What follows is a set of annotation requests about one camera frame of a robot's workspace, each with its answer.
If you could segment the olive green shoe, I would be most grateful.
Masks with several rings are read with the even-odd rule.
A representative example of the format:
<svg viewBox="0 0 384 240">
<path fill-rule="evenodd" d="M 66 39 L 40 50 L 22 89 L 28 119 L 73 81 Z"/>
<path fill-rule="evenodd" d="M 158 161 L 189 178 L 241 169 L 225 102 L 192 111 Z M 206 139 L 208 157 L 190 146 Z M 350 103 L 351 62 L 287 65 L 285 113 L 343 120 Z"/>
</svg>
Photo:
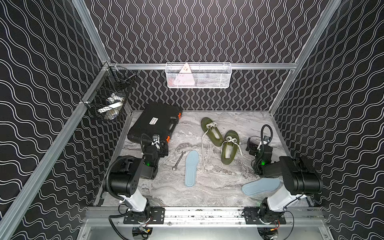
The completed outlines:
<svg viewBox="0 0 384 240">
<path fill-rule="evenodd" d="M 221 150 L 221 161 L 224 165 L 231 164 L 237 153 L 243 157 L 243 152 L 240 147 L 240 138 L 236 131 L 230 130 L 226 133 Z"/>
<path fill-rule="evenodd" d="M 205 137 L 208 137 L 216 147 L 220 147 L 222 145 L 224 138 L 218 129 L 218 124 L 215 121 L 208 117 L 204 117 L 201 120 L 201 127 L 204 132 L 202 142 Z"/>
</svg>

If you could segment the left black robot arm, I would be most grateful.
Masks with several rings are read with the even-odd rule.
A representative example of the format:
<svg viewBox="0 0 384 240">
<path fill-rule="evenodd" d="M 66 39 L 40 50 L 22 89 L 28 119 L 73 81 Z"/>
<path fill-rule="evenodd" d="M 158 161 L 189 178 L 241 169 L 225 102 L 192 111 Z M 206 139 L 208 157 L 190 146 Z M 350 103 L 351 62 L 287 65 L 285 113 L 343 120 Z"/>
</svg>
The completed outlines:
<svg viewBox="0 0 384 240">
<path fill-rule="evenodd" d="M 151 221 L 149 200 L 140 193 L 138 184 L 140 178 L 153 180 L 157 176 L 160 158 L 168 155 L 169 140 L 170 136 L 162 141 L 159 135 L 141 134 L 142 157 L 120 156 L 108 168 L 103 189 L 128 207 L 116 218 L 127 217 L 140 224 Z"/>
</svg>

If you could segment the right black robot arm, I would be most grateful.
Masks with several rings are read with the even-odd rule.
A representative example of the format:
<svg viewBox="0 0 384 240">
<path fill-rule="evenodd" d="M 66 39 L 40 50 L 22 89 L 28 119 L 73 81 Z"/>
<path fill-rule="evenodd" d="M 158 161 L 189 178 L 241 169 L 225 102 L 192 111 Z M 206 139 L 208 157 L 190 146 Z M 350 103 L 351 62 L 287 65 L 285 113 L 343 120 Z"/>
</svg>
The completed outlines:
<svg viewBox="0 0 384 240">
<path fill-rule="evenodd" d="M 251 197 L 277 190 L 272 196 L 264 198 L 259 207 L 245 208 L 246 219 L 257 224 L 285 223 L 283 216 L 289 205 L 321 193 L 324 186 L 305 159 L 280 156 L 279 161 L 272 162 L 271 139 L 263 137 L 261 143 L 256 145 L 248 138 L 246 147 L 246 151 L 255 157 L 252 167 L 260 179 L 243 185 L 243 194 Z"/>
</svg>

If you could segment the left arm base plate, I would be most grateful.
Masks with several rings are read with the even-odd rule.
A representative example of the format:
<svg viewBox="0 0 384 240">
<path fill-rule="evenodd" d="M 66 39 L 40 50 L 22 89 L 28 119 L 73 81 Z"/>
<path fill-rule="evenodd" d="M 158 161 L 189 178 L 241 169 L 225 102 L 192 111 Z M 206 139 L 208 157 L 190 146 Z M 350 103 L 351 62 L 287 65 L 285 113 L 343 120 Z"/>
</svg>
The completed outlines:
<svg viewBox="0 0 384 240">
<path fill-rule="evenodd" d="M 147 223 L 162 225 L 164 223 L 165 211 L 165 208 L 162 207 L 151 207 L 140 213 L 128 212 L 124 217 L 123 223 L 125 225 L 142 225 Z"/>
</svg>

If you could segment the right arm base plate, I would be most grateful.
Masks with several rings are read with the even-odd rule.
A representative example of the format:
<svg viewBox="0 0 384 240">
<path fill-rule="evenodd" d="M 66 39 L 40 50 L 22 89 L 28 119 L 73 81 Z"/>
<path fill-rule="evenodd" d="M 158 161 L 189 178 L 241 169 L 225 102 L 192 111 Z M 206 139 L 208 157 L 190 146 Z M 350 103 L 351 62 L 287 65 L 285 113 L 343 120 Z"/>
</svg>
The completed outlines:
<svg viewBox="0 0 384 240">
<path fill-rule="evenodd" d="M 247 225 L 285 225 L 287 223 L 283 212 L 260 210 L 260 207 L 245 207 L 241 216 Z"/>
</svg>

